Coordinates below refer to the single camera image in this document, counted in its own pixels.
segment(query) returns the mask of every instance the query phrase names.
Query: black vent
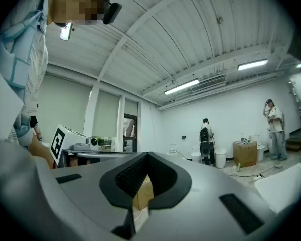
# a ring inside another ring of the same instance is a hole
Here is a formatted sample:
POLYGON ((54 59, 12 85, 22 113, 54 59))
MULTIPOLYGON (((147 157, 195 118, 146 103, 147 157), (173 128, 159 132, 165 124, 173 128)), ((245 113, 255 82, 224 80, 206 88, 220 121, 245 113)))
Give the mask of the black vent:
POLYGON ((207 89, 222 83, 225 83, 226 79, 225 76, 218 76, 216 78, 211 78, 209 80, 206 80, 204 82, 201 82, 200 84, 194 86, 191 88, 192 92, 197 92, 203 89, 207 89))

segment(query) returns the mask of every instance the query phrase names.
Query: white shirt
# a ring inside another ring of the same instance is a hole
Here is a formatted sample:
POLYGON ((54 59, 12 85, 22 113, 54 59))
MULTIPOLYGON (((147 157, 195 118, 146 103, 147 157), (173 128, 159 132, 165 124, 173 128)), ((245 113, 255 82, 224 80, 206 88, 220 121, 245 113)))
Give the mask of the white shirt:
MULTIPOLYGON (((272 108, 272 110, 269 110, 266 113, 267 117, 275 117, 275 118, 279 118, 279 119, 283 119, 283 114, 282 112, 275 106, 272 108)), ((281 132, 283 131, 282 128, 282 123, 281 121, 272 121, 269 123, 269 130, 270 132, 281 132)))
MULTIPOLYGON (((19 0, 15 7, 10 11, 3 24, 0 27, 0 32, 9 27, 23 21, 28 13, 37 10, 41 0, 19 0)), ((5 48, 10 52, 14 42, 5 43, 5 48)), ((46 47, 46 39, 44 34, 38 29, 34 36, 32 48, 30 51, 31 71, 28 75, 26 86, 26 94, 24 99, 24 107, 22 112, 28 116, 35 116, 37 114, 38 104, 38 89, 45 76, 48 64, 48 51, 46 47)), ((8 139, 18 144, 18 139, 15 129, 12 128, 8 139)))
POLYGON ((207 131, 208 131, 208 133, 209 133, 209 142, 211 143, 211 142, 213 142, 213 137, 211 136, 212 135, 212 127, 208 124, 208 123, 204 123, 203 125, 202 125, 202 127, 201 127, 201 130, 203 129, 203 128, 207 128, 207 131))

